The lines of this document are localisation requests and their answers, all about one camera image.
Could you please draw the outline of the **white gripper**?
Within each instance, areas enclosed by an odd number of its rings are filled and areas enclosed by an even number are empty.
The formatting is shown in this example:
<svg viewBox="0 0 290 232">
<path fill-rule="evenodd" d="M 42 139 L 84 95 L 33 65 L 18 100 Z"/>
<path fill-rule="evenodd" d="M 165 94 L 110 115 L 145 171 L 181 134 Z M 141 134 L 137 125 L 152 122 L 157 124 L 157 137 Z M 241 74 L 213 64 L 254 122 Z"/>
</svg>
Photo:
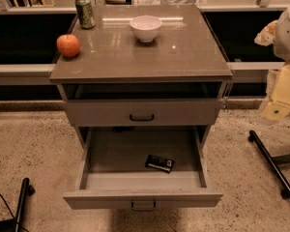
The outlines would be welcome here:
<svg viewBox="0 0 290 232">
<path fill-rule="evenodd" d="M 268 71 L 266 94 L 260 105 L 263 118 L 278 122 L 290 113 L 290 62 Z"/>
</svg>

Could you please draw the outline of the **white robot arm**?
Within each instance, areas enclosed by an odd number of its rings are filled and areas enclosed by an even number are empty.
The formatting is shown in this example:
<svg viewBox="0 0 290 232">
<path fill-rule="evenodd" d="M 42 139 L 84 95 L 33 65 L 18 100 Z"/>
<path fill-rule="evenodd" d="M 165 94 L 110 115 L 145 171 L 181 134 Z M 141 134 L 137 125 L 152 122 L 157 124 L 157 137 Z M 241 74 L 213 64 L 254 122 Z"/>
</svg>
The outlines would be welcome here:
<svg viewBox="0 0 290 232">
<path fill-rule="evenodd" d="M 273 46 L 275 56 L 284 65 L 278 71 L 268 72 L 267 97 L 259 109 L 264 118 L 277 122 L 290 113 L 290 5 L 276 23 Z"/>
</svg>

